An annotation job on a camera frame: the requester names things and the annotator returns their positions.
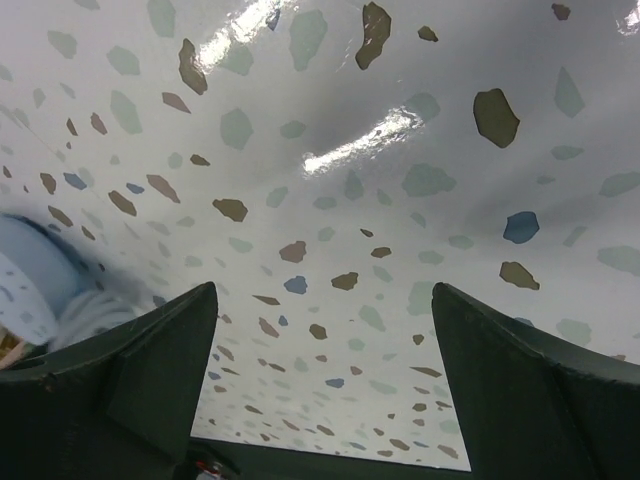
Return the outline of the light blue round power strip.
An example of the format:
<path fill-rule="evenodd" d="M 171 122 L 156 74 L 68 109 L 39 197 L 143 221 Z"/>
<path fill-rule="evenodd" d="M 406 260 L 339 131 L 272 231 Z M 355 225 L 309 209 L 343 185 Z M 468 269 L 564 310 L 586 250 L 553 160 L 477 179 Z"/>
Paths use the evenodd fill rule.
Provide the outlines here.
<path fill-rule="evenodd" d="M 32 345 L 57 336 L 59 317 L 87 278 L 33 223 L 1 216 L 1 326 Z"/>

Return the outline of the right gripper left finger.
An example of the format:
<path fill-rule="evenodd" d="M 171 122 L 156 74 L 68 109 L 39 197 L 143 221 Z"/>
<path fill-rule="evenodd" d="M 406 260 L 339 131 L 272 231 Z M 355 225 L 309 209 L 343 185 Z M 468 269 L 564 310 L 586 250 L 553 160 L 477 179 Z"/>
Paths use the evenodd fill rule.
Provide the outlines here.
<path fill-rule="evenodd" d="M 3 370 L 2 478 L 172 478 L 186 457 L 217 316 L 207 282 Z"/>

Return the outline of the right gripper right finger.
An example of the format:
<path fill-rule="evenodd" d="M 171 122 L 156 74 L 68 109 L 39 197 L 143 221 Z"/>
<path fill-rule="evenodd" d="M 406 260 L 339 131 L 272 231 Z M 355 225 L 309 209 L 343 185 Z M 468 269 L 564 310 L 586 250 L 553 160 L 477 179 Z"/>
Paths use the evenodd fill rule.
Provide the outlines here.
<path fill-rule="evenodd" d="M 436 336 L 476 479 L 636 479 L 639 367 L 432 292 Z"/>

